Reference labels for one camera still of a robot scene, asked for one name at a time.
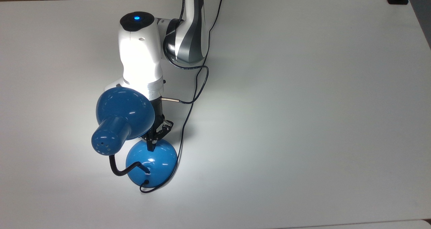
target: blue lamp shade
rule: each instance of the blue lamp shade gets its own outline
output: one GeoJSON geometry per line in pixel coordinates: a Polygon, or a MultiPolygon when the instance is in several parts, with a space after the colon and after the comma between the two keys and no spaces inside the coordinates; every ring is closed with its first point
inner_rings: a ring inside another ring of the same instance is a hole
{"type": "Polygon", "coordinates": [[[177,163],[177,152],[174,147],[166,140],[159,140],[154,151],[148,151],[146,142],[137,142],[129,151],[126,158],[126,166],[134,162],[140,162],[146,166],[150,173],[135,167],[127,175],[137,185],[143,184],[147,180],[145,188],[154,188],[165,182],[177,163]]]}
{"type": "Polygon", "coordinates": [[[97,101],[99,127],[91,137],[91,144],[99,154],[114,155],[126,140],[145,134],[154,118],[153,105],[143,94],[124,87],[108,89],[97,101]]]}

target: white table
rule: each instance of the white table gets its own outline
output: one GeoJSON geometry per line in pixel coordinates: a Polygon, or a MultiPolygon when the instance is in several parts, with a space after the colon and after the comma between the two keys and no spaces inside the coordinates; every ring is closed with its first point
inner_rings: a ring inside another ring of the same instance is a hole
{"type": "MultiPolygon", "coordinates": [[[[205,2],[210,23],[218,3],[205,2]]],[[[122,73],[119,19],[179,7],[0,2],[0,228],[431,218],[431,51],[411,5],[386,0],[223,0],[175,177],[142,195],[113,175],[90,138],[96,101],[122,73]]],[[[190,99],[195,72],[163,71],[165,96],[190,99]]],[[[164,105],[176,148],[187,110],[164,105]]]]}

